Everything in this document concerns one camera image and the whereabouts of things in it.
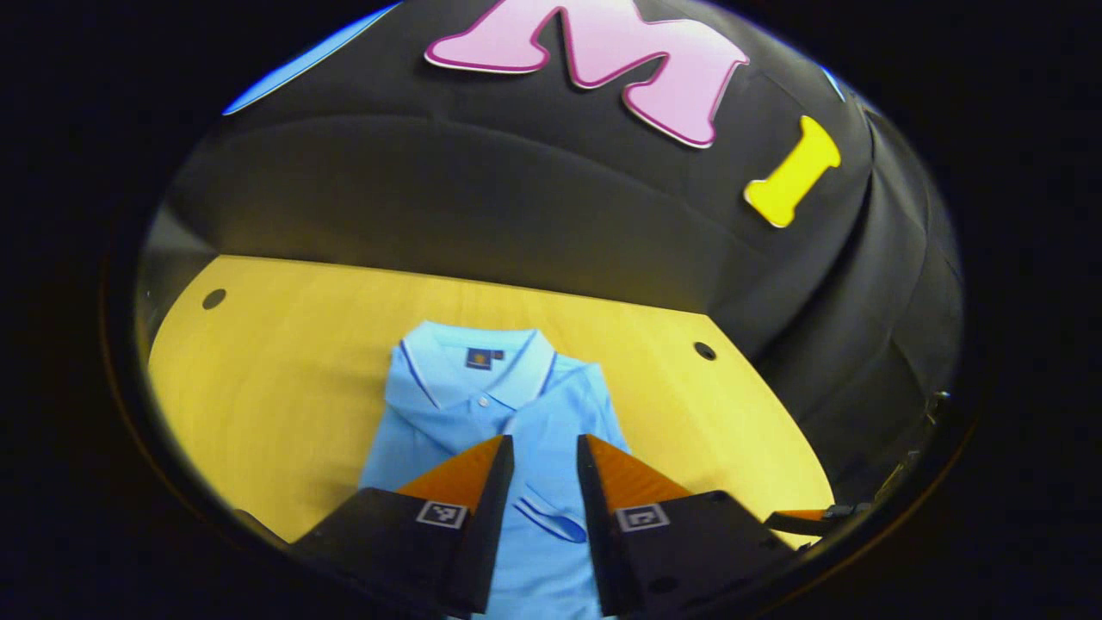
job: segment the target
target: folded shirt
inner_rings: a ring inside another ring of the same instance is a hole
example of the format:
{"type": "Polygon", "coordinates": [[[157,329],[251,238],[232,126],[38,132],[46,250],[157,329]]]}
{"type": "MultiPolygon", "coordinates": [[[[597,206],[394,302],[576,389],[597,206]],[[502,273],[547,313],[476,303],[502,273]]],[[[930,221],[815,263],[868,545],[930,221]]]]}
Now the folded shirt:
{"type": "Polygon", "coordinates": [[[628,448],[601,368],[559,356],[538,330],[426,322],[402,339],[359,486],[395,491],[501,434],[514,475],[486,617],[601,618],[577,436],[628,448]]]}

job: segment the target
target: yellow table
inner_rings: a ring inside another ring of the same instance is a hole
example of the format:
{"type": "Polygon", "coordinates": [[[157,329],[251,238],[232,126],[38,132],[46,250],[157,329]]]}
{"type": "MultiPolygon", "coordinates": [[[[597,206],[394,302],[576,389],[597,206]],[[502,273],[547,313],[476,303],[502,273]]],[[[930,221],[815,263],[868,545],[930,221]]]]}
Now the yellow table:
{"type": "MultiPolygon", "coordinates": [[[[598,362],[633,454],[759,520],[833,502],[784,406],[703,315],[453,278],[220,255],[181,293],[150,379],[193,466],[233,508],[294,541],[356,491],[390,350],[421,322],[537,328],[598,362]],[[226,296],[213,308],[203,300],[226,296]],[[704,342],[707,361],[693,349],[704,342]]],[[[791,545],[817,539],[781,534],[791,545]]]]}

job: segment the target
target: pink letter m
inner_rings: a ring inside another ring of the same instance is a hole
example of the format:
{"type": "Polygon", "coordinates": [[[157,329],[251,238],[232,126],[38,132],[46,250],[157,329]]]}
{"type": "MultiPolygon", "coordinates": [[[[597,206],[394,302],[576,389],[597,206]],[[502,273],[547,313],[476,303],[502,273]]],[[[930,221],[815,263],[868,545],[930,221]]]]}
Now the pink letter m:
{"type": "Polygon", "coordinates": [[[624,89],[628,109],[687,144],[715,141],[712,118],[735,68],[749,59],[711,28],[692,20],[647,23],[633,0],[500,0],[469,30],[424,53],[434,65],[486,73],[532,73],[550,54],[540,31],[562,11],[571,79],[596,88],[658,56],[647,81],[624,89]]]}

